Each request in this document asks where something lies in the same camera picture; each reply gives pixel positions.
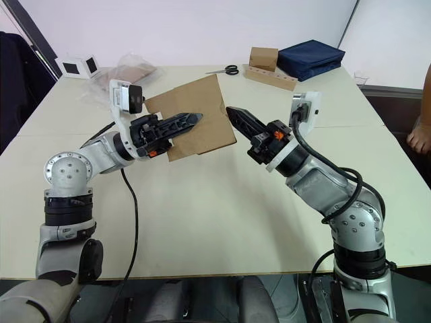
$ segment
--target person's arm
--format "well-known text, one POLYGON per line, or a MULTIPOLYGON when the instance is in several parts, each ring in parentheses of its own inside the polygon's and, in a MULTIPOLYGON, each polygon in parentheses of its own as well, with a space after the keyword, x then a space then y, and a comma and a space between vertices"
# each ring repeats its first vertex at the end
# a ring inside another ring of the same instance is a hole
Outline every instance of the person's arm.
POLYGON ((407 136, 407 143, 417 153, 431 151, 431 65, 425 77, 420 122, 407 136))

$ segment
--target small cardboard box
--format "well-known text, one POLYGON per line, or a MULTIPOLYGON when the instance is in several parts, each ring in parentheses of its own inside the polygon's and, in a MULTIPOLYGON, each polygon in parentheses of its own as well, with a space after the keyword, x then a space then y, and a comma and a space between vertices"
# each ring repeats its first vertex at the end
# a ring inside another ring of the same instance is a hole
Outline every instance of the small cardboard box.
POLYGON ((277 66, 278 49, 252 47, 250 53, 250 66, 274 72, 277 66))

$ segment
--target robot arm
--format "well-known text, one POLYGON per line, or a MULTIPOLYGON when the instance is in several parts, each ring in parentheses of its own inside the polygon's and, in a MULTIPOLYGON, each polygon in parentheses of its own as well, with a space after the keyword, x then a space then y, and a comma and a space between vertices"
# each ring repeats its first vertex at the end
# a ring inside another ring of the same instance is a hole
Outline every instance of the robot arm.
POLYGON ((232 125, 251 141, 247 153, 258 164, 267 164, 267 170, 276 169, 286 177, 286 185, 330 225, 336 277, 331 298, 343 300, 341 308, 339 302, 333 306, 334 320, 342 317, 345 320, 336 322, 351 322, 358 313, 395 319, 379 195, 349 182, 347 173, 335 171, 298 145, 298 130, 305 135, 311 130, 319 104, 317 92, 294 96, 290 125, 296 136, 279 120, 265 126, 247 110, 227 107, 227 111, 232 125), (303 122, 299 127, 298 119, 303 122), (354 202, 346 207, 350 199, 354 202))
POLYGON ((169 139, 191 130, 202 114, 181 113, 166 120, 142 111, 142 89, 111 80, 111 114, 119 132, 100 135, 76 151, 52 156, 44 167, 51 187, 44 192, 36 280, 0 297, 2 322, 64 322, 82 287, 102 272, 103 247, 92 239, 92 188, 88 182, 168 151, 169 139))

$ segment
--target wooden holder with holes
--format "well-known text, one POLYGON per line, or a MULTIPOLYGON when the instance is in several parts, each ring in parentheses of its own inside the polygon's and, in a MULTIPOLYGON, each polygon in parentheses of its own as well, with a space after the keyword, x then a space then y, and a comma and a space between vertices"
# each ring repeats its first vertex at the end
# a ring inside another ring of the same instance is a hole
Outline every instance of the wooden holder with holes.
POLYGON ((268 85, 280 87, 282 89, 288 89, 293 91, 298 79, 289 75, 282 75, 275 72, 269 72, 264 69, 258 69, 257 67, 248 66, 245 70, 245 77, 258 81, 268 85))

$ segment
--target orange component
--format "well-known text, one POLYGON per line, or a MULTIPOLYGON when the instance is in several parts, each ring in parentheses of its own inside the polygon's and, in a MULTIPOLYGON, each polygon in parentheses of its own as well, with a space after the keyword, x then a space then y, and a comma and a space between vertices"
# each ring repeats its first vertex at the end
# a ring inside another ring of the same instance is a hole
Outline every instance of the orange component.
POLYGON ((282 140, 282 139, 283 139, 284 134, 283 134, 283 133, 281 133, 281 132, 279 132, 279 131, 276 131, 276 132, 274 132, 274 137, 275 137, 276 139, 278 139, 278 141, 280 141, 280 140, 282 140))

